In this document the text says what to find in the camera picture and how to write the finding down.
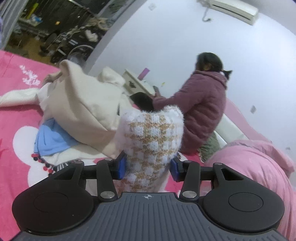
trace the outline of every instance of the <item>drawer handle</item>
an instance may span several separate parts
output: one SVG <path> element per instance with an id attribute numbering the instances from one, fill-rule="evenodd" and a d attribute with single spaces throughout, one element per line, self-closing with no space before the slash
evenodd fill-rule
<path id="1" fill-rule="evenodd" d="M 136 88 L 135 84 L 132 81 L 130 81 L 129 84 L 131 88 Z"/>

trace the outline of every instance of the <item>yellow object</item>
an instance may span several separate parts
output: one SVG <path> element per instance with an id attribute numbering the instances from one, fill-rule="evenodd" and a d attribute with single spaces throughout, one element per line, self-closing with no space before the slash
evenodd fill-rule
<path id="1" fill-rule="evenodd" d="M 30 11 L 30 13 L 27 15 L 26 19 L 29 19 L 32 14 L 35 12 L 36 8 L 38 7 L 39 3 L 35 3 Z"/>

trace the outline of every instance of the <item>maroon fleece coat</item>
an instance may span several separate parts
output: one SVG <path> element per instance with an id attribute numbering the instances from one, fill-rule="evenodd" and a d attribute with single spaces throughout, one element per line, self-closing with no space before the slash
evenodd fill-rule
<path id="1" fill-rule="evenodd" d="M 196 70 L 172 97 L 154 98 L 156 110 L 177 105 L 184 114 L 181 153 L 196 153 L 219 124 L 225 109 L 226 82 L 218 72 Z"/>

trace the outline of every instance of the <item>purple box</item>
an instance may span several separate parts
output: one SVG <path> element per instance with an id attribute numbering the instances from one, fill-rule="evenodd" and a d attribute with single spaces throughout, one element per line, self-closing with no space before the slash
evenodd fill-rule
<path id="1" fill-rule="evenodd" d="M 145 78 L 145 76 L 150 72 L 149 69 L 145 68 L 142 73 L 140 73 L 140 75 L 138 76 L 139 80 L 143 80 Z"/>

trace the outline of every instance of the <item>green cushion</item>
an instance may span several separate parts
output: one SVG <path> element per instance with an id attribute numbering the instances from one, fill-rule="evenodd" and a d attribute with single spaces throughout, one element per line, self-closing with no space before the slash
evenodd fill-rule
<path id="1" fill-rule="evenodd" d="M 220 145 L 217 140 L 216 134 L 213 132 L 211 137 L 208 139 L 207 143 L 199 148 L 202 160 L 207 161 L 216 151 L 220 150 Z"/>

